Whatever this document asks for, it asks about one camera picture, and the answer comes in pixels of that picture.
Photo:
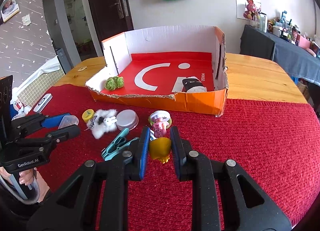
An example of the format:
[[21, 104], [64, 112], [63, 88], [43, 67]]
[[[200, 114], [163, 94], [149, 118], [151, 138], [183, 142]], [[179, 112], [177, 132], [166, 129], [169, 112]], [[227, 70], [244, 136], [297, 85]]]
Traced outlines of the person left hand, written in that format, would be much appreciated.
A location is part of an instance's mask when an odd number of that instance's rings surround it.
[[14, 187], [13, 182], [10, 179], [11, 174], [8, 173], [3, 167], [1, 167], [1, 184], [12, 193], [19, 201], [24, 204], [32, 204], [35, 203], [35, 199], [37, 198], [37, 202], [42, 202], [45, 200], [46, 195], [50, 194], [50, 187], [41, 174], [38, 172], [36, 168], [29, 169], [19, 173], [19, 183], [28, 187], [31, 185], [36, 190], [36, 195], [34, 195], [29, 200], [23, 200], [16, 188]]

